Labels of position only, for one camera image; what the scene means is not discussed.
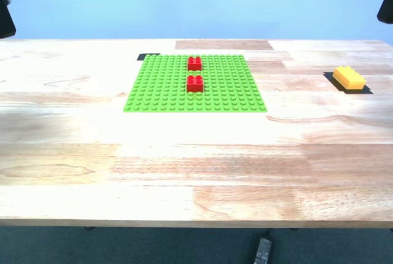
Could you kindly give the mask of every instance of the floor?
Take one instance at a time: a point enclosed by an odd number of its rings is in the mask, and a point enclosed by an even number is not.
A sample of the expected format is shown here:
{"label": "floor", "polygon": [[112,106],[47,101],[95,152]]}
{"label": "floor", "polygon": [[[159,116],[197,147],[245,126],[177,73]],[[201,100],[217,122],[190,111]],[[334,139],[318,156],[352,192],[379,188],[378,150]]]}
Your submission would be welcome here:
{"label": "floor", "polygon": [[[0,227],[0,263],[242,264],[266,229]],[[272,264],[391,264],[390,230],[271,230]]]}

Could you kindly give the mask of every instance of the black object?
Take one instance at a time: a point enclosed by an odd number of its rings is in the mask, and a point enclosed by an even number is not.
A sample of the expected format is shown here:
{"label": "black object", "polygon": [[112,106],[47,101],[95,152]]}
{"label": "black object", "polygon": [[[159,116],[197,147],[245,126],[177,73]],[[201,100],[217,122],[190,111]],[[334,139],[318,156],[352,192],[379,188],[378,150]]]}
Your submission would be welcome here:
{"label": "black object", "polygon": [[347,90],[345,89],[342,84],[339,83],[336,79],[333,78],[333,73],[332,72],[324,72],[324,76],[326,79],[329,80],[330,83],[334,85],[334,87],[337,88],[338,91],[342,91],[345,94],[374,94],[371,92],[371,90],[364,85],[363,89],[361,90]]}
{"label": "black object", "polygon": [[383,23],[393,23],[393,0],[384,0],[376,17]]}
{"label": "black object", "polygon": [[8,11],[8,4],[10,0],[0,0],[0,39],[14,36],[17,32]]}
{"label": "black object", "polygon": [[144,60],[146,55],[160,55],[161,53],[141,53],[138,56],[137,60]]}

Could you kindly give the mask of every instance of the blue wall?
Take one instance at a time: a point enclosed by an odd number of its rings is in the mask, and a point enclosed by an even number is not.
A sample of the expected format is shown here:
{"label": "blue wall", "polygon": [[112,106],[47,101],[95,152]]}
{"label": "blue wall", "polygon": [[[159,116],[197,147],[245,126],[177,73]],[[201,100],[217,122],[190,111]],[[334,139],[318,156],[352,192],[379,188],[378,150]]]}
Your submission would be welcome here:
{"label": "blue wall", "polygon": [[382,39],[383,0],[12,0],[15,38]]}

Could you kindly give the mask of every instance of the lego brick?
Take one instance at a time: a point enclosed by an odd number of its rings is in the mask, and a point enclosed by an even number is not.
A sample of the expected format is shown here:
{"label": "lego brick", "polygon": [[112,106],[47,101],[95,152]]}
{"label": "lego brick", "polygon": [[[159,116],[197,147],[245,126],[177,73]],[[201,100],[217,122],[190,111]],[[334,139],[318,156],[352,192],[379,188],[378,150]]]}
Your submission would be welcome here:
{"label": "lego brick", "polygon": [[339,66],[333,72],[335,78],[347,90],[361,90],[366,80],[350,66]]}
{"label": "lego brick", "polygon": [[[242,55],[200,55],[203,71],[188,71],[193,55],[146,55],[124,112],[266,112]],[[188,76],[203,76],[203,93],[187,93]]]}
{"label": "lego brick", "polygon": [[345,89],[342,84],[340,84],[335,78],[333,78],[333,72],[324,72],[324,76],[330,83],[333,84],[334,87],[336,87],[338,91],[342,91],[345,94],[374,94],[370,90],[370,88],[367,87],[367,85],[364,85],[363,89]]}
{"label": "lego brick", "polygon": [[189,71],[202,71],[202,59],[200,57],[189,57],[187,60],[187,69]]}
{"label": "lego brick", "polygon": [[187,77],[187,92],[203,92],[203,78],[202,76],[188,76]]}
{"label": "lego brick", "polygon": [[146,55],[160,55],[160,53],[141,53],[136,60],[144,60]]}

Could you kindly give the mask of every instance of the wooden table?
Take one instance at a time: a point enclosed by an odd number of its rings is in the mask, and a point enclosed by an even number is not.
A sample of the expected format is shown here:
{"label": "wooden table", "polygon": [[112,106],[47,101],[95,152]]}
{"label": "wooden table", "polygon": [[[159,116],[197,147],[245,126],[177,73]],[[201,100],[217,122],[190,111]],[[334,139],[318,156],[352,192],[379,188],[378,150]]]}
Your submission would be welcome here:
{"label": "wooden table", "polygon": [[[139,53],[243,54],[268,112],[125,114]],[[393,228],[392,142],[384,42],[0,42],[3,225]]]}

